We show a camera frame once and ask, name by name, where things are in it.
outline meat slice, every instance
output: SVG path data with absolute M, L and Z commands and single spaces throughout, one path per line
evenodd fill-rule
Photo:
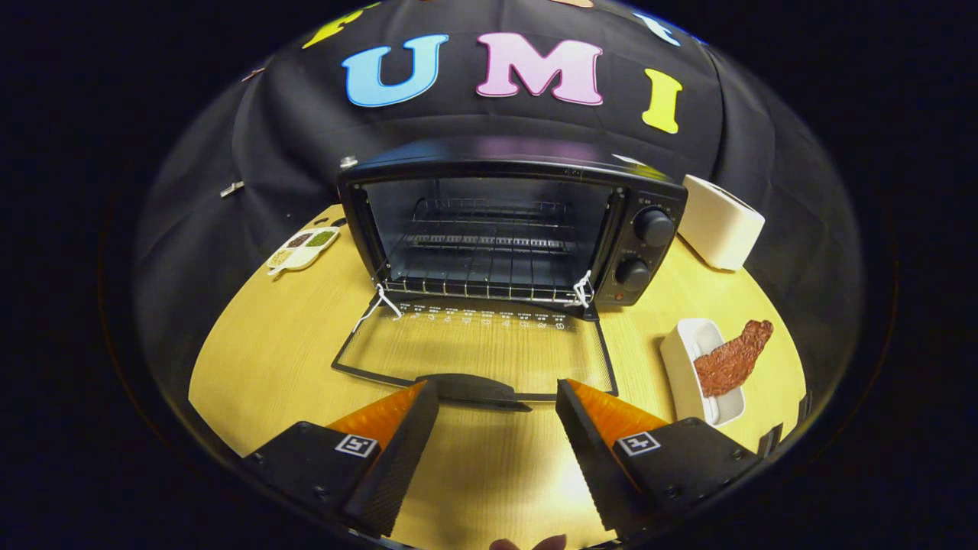
M 693 361 L 703 396 L 723 395 L 743 384 L 774 330 L 771 321 L 747 321 L 740 336 Z

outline oven knob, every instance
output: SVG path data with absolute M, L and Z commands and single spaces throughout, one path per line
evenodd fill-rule
M 676 226 L 662 210 L 648 208 L 635 218 L 635 234 L 650 247 L 664 247 L 672 241 Z
M 652 280 L 652 272 L 640 259 L 626 259 L 618 264 L 614 278 L 625 287 L 626 291 L 638 292 Z

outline white dish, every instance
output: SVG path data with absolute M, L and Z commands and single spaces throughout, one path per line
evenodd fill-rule
M 316 236 L 321 233 L 331 233 L 332 235 L 322 245 L 317 245 L 315 247 L 308 246 L 309 242 L 315 239 Z M 295 240 L 295 238 L 306 234 L 309 234 L 309 238 L 303 241 L 301 244 L 295 247 L 289 246 L 289 243 Z M 331 245 L 333 241 L 336 240 L 336 237 L 338 236 L 339 236 L 338 227 L 318 227 L 315 229 L 303 229 L 302 231 L 295 233 L 295 235 L 289 237 L 289 239 L 286 240 L 279 247 L 278 250 L 273 252 L 272 255 L 268 256 L 268 261 L 265 262 L 265 265 L 271 268 L 271 271 L 268 272 L 268 275 L 269 276 L 278 275 L 279 272 L 284 269 L 303 269 L 304 267 L 312 263 L 319 255 L 319 253 L 325 250 L 326 247 Z M 274 262 L 273 259 L 279 252 L 289 252 L 289 256 L 286 257 L 281 262 Z
M 693 361 L 709 354 L 725 342 L 720 328 L 709 319 L 681 319 L 662 341 L 659 349 L 669 375 L 676 419 L 694 416 L 711 426 L 723 426 L 741 415 L 746 408 L 743 388 L 716 397 L 704 397 Z

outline black cloth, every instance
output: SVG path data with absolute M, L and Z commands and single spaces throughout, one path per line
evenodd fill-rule
M 676 48 L 612 8 L 553 2 L 391 2 L 310 48 L 301 37 L 235 82 L 198 117 L 165 162 L 144 205 L 134 264 L 142 346 L 161 390 L 200 423 L 187 400 L 211 326 L 246 279 L 291 235 L 337 202 L 339 160 L 368 159 L 427 137 L 518 134 L 602 143 L 682 181 L 704 177 L 763 214 L 746 267 L 778 309 L 816 399 L 828 397 L 859 333 L 862 266 L 845 184 L 818 140 L 766 86 L 715 48 L 675 30 Z M 550 91 L 483 98 L 479 34 L 519 32 L 546 55 L 562 39 L 599 45 L 599 92 L 587 107 Z M 410 101 L 351 104 L 342 61 L 389 45 L 383 82 L 412 71 L 401 45 L 444 33 L 439 76 Z M 680 80 L 677 134 L 641 121 L 645 68 Z M 244 188 L 221 199 L 232 182 Z

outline spice compartment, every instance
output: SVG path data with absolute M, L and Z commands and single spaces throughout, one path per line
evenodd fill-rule
M 268 257 L 265 262 L 276 275 L 284 269 L 303 269 L 315 261 L 339 235 L 338 227 L 318 227 L 297 231 Z

